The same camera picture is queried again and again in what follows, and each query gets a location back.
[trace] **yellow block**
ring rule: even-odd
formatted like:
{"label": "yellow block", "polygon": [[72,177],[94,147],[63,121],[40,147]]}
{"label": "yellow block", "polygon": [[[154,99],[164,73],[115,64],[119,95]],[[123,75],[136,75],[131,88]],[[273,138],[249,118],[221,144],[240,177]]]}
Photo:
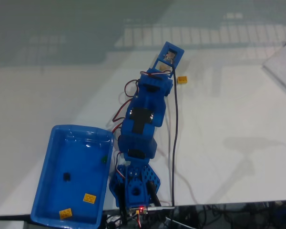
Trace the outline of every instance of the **yellow block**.
{"label": "yellow block", "polygon": [[61,219],[71,217],[72,216],[71,208],[60,211],[59,216],[61,217]]}
{"label": "yellow block", "polygon": [[91,204],[94,204],[95,203],[95,199],[96,199],[96,196],[86,193],[85,196],[84,196],[83,201],[91,203]]}
{"label": "yellow block", "polygon": [[187,83],[187,77],[186,77],[186,76],[178,76],[177,82],[178,82],[179,84],[181,84],[181,83]]}

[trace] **black wire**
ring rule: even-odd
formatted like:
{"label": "black wire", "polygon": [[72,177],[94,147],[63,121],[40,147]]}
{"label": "black wire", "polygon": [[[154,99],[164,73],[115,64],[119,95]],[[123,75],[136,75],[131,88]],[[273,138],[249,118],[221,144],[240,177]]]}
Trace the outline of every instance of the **black wire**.
{"label": "black wire", "polygon": [[221,216],[222,213],[221,213],[221,212],[218,212],[218,211],[215,212],[215,211],[214,211],[214,208],[217,208],[217,207],[216,207],[215,205],[212,205],[212,214],[213,214],[213,216],[216,217],[216,216],[218,216],[219,214],[220,214],[220,216]]}
{"label": "black wire", "polygon": [[[135,82],[135,86],[137,87],[137,89],[136,89],[134,95],[128,95],[127,92],[126,92],[126,87],[127,87],[127,85],[128,85],[129,83],[131,83],[131,82]],[[138,91],[139,91],[138,80],[130,80],[130,81],[127,82],[127,84],[126,84],[125,87],[124,87],[125,95],[126,95],[127,97],[130,97],[130,98],[134,97],[134,96],[138,93]]]}
{"label": "black wire", "polygon": [[107,217],[107,220],[109,220],[113,216],[117,216],[117,215],[110,215],[110,216]]}
{"label": "black wire", "polygon": [[131,216],[130,219],[127,220],[127,222],[131,221],[132,219],[135,220],[135,218],[136,218],[137,216],[138,216],[138,214],[135,214],[135,215]]}
{"label": "black wire", "polygon": [[116,161],[115,161],[115,169],[117,169],[117,165],[118,165],[118,156],[119,154],[121,154],[121,152],[119,152],[117,155],[116,155]]}
{"label": "black wire", "polygon": [[226,210],[224,208],[224,210],[219,209],[218,207],[214,206],[214,209],[212,209],[213,215],[216,216],[215,213],[218,214],[227,214],[227,213],[250,213],[250,214],[258,214],[258,213],[262,213],[264,211],[269,211],[269,208],[263,208],[263,209],[259,209],[259,210],[255,210],[252,211],[250,209],[242,209],[242,210]]}
{"label": "black wire", "polygon": [[201,227],[200,227],[201,229],[204,228],[204,226],[205,226],[205,224],[206,224],[206,209],[205,209],[205,206],[204,206],[204,205],[203,205],[202,207],[204,208],[204,222],[202,223],[202,225],[201,225]]}
{"label": "black wire", "polygon": [[[172,164],[172,206],[175,207],[175,191],[174,191],[174,180],[175,180],[175,151],[176,151],[176,143],[177,143],[177,137],[178,137],[178,99],[177,99],[177,79],[176,79],[176,72],[175,68],[173,69],[173,75],[174,75],[174,91],[175,91],[175,107],[176,107],[176,132],[175,132],[175,140],[174,140],[174,146],[173,146],[173,164]],[[174,209],[171,213],[171,228],[173,227],[173,217],[174,217]]]}
{"label": "black wire", "polygon": [[219,217],[217,217],[217,218],[211,220],[210,222],[206,223],[205,226],[208,226],[208,225],[210,225],[210,224],[212,224],[212,223],[218,221],[220,218],[221,218],[221,215],[220,215]]}
{"label": "black wire", "polygon": [[116,222],[119,221],[119,220],[121,220],[121,218],[116,219],[116,220],[114,221],[114,223],[116,223]]}

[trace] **blue plastic tray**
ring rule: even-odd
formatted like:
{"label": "blue plastic tray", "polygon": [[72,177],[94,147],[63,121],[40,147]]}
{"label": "blue plastic tray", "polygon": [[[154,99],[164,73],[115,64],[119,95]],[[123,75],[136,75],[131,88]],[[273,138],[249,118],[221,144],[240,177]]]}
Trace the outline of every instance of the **blue plastic tray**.
{"label": "blue plastic tray", "polygon": [[[53,127],[31,219],[60,228],[96,229],[101,223],[113,134],[96,127]],[[84,195],[96,196],[95,203]],[[71,208],[61,219],[59,211]]]}

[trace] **white surface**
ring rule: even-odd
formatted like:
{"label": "white surface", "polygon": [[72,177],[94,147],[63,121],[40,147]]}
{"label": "white surface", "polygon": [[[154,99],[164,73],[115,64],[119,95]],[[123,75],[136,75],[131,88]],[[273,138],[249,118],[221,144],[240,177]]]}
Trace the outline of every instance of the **white surface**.
{"label": "white surface", "polygon": [[286,46],[276,52],[263,66],[286,90]]}
{"label": "white surface", "polygon": [[0,229],[26,229],[23,221],[0,221]]}
{"label": "white surface", "polygon": [[[188,76],[175,203],[286,199],[286,94],[262,69],[286,42],[286,0],[10,1],[0,5],[0,215],[30,214],[51,128],[112,129],[125,83],[165,41],[185,49],[177,74]],[[170,205],[174,93],[166,102],[150,165]],[[114,207],[107,190],[104,209]]]}

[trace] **green object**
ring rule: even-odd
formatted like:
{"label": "green object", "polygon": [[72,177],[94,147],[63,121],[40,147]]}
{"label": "green object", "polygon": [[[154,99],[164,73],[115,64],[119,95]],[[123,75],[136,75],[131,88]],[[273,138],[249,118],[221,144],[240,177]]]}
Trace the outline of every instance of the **green object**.
{"label": "green object", "polygon": [[106,164],[107,163],[107,156],[103,156],[101,161],[103,164]]}

